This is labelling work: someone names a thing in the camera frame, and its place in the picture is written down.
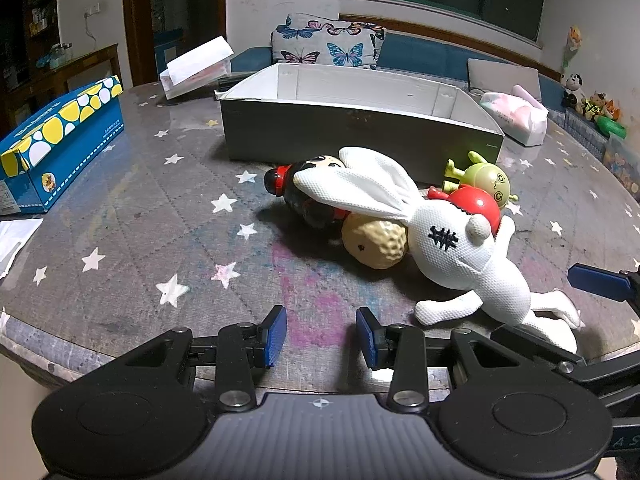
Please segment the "tan peanut toy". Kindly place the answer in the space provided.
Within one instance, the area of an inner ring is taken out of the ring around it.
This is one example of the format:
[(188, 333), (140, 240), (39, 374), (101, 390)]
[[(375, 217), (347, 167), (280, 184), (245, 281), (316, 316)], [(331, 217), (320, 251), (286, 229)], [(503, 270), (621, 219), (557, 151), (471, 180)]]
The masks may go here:
[(356, 212), (344, 220), (342, 241), (355, 259), (376, 270), (401, 262), (408, 248), (407, 229), (401, 223)]

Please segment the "white plush rabbit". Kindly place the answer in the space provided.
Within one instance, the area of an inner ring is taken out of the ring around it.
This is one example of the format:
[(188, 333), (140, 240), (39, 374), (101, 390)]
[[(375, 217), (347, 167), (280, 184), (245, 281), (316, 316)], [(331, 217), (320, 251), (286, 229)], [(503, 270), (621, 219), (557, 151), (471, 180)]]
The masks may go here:
[(482, 214), (426, 198), (403, 166), (370, 148), (345, 146), (338, 156), (341, 166), (299, 170), (293, 181), (319, 203), (406, 227), (409, 252), (420, 271), (459, 294), (447, 301), (417, 302), (418, 322), (430, 326), (482, 310), (499, 323), (526, 328), (576, 352), (580, 317), (570, 298), (559, 289), (532, 292), (508, 257), (515, 232), (511, 218), (501, 218), (493, 229)]

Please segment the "red round crab toy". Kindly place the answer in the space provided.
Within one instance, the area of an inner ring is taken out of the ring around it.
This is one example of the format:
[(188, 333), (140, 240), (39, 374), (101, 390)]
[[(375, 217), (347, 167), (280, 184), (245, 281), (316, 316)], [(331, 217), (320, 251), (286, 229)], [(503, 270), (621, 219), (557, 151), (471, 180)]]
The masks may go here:
[(446, 192), (430, 186), (426, 190), (426, 197), (430, 200), (446, 200), (468, 214), (481, 214), (488, 220), (492, 235), (497, 235), (501, 220), (500, 208), (492, 196), (481, 188), (464, 184)]

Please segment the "black haired doll figure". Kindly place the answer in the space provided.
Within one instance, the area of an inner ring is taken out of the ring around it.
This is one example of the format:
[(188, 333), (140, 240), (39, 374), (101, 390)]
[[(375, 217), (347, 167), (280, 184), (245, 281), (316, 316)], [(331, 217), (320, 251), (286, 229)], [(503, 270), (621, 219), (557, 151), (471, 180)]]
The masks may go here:
[(291, 165), (277, 166), (265, 173), (265, 189), (274, 196), (283, 197), (288, 208), (312, 228), (322, 231), (328, 237), (339, 238), (348, 212), (318, 203), (294, 184), (296, 172), (312, 167), (344, 167), (344, 164), (334, 156), (318, 155)]

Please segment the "green round alien toy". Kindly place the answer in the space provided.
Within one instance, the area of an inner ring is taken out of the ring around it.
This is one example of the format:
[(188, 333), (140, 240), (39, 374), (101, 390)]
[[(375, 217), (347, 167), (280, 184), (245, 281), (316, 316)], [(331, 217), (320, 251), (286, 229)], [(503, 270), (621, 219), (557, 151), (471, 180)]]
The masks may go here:
[(508, 176), (500, 167), (474, 151), (469, 151), (468, 157), (471, 165), (465, 169), (457, 168), (452, 159), (448, 160), (442, 182), (442, 190), (445, 193), (454, 192), (462, 185), (469, 185), (487, 192), (500, 209), (507, 203), (518, 201), (518, 196), (511, 193)]

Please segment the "clear toy storage bin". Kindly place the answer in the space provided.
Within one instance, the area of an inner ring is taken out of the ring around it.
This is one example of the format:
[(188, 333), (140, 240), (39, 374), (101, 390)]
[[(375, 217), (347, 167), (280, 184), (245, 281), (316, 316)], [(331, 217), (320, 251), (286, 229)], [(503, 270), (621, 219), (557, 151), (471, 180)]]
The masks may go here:
[(603, 165), (635, 200), (639, 200), (639, 154), (615, 134), (610, 136), (605, 144)]

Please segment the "plush toy pile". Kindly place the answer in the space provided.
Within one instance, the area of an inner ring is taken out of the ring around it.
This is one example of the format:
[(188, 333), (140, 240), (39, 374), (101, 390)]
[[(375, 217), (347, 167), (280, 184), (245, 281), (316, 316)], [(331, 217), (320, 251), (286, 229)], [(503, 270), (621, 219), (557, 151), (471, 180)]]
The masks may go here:
[(605, 93), (593, 93), (576, 104), (576, 112), (593, 122), (606, 138), (618, 136), (625, 139), (626, 128), (620, 123), (620, 108)]

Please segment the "pastel soft tissue pack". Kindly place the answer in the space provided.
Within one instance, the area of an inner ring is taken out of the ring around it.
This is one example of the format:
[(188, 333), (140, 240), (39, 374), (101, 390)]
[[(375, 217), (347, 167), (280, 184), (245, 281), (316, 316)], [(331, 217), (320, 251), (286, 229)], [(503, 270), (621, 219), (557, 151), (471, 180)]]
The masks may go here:
[(480, 106), (512, 140), (526, 148), (544, 143), (548, 110), (519, 84), (510, 93), (485, 92)]

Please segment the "panda plush toy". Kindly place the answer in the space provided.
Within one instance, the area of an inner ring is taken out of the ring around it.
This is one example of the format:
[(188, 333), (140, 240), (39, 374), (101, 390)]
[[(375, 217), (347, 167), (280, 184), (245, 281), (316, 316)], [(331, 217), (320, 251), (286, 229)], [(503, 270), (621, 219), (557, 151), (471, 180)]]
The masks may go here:
[(562, 107), (575, 108), (577, 104), (585, 99), (582, 91), (582, 76), (578, 73), (571, 73), (563, 78)]

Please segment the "grey white storage box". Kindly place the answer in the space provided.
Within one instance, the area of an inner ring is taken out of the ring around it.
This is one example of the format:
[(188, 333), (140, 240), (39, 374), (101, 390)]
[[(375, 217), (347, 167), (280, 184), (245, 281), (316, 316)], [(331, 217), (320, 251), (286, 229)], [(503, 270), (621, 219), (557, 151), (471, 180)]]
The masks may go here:
[(439, 184), (469, 152), (495, 162), (504, 133), (465, 91), (416, 76), (333, 65), (273, 64), (220, 99), (234, 160), (292, 164), (362, 146)]

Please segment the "grey cushion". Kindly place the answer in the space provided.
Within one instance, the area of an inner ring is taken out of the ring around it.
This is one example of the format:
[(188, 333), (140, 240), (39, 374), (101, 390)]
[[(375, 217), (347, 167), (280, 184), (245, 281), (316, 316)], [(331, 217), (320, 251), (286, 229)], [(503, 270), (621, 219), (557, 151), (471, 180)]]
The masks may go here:
[(479, 58), (469, 58), (466, 66), (470, 90), (510, 93), (519, 84), (537, 101), (541, 100), (539, 74), (534, 68)]

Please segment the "white paper sheet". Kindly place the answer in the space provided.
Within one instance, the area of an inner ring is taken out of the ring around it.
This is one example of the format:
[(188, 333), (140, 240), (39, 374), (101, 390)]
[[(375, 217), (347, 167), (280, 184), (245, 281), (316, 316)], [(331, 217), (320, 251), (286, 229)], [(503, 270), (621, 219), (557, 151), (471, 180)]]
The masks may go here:
[(41, 219), (6, 220), (0, 229), (0, 278), (5, 278), (17, 253), (40, 227)]

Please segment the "blue yellow tissue box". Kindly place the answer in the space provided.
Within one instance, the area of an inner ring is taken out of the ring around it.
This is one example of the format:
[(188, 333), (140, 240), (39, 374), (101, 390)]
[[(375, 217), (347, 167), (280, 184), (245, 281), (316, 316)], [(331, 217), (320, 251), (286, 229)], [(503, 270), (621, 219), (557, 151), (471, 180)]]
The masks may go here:
[(1, 141), (1, 213), (42, 214), (124, 130), (108, 76), (59, 96)]

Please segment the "clear white tissue holder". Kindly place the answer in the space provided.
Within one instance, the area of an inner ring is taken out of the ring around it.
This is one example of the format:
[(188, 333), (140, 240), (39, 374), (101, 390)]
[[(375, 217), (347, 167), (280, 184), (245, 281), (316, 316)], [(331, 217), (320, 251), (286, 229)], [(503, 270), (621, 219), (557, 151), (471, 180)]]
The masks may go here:
[(232, 55), (230, 44), (218, 36), (170, 61), (160, 73), (165, 99), (178, 98), (229, 76)]

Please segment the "butterfly print pillow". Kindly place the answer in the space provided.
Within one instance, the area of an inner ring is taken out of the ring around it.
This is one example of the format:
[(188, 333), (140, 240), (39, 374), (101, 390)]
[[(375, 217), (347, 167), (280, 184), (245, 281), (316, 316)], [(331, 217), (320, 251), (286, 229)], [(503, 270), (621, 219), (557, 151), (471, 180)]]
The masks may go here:
[(375, 70), (385, 37), (376, 23), (288, 14), (271, 34), (272, 62)]

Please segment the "wooden side table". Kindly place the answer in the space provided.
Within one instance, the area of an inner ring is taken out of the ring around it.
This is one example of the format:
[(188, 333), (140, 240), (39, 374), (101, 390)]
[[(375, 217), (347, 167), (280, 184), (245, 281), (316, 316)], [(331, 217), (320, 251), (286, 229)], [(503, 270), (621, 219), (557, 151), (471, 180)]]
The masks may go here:
[(88, 73), (105, 68), (110, 75), (122, 78), (117, 52), (118, 44), (74, 58), (54, 70), (43, 70), (34, 78), (22, 82), (9, 91), (1, 92), (1, 131), (7, 133), (20, 122), (16, 115), (26, 106), (35, 110), (36, 104), (43, 104), (45, 98), (56, 98), (69, 92), (74, 82), (88, 79)]

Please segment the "dark wooden doorway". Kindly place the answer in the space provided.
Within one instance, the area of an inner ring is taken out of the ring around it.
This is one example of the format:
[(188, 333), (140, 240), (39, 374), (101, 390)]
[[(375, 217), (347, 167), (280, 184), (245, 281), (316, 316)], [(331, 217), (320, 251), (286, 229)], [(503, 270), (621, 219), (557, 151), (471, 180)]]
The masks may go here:
[(158, 81), (176, 56), (227, 33), (226, 0), (122, 0), (132, 83)]

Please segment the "wall flower decoration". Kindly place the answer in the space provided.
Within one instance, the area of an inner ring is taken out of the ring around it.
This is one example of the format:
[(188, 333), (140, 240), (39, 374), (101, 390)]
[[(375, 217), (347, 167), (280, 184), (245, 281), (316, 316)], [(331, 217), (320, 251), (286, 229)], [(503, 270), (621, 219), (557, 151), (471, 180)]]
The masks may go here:
[(570, 61), (574, 58), (582, 46), (582, 32), (576, 25), (570, 26), (562, 54), (562, 70), (566, 70)]

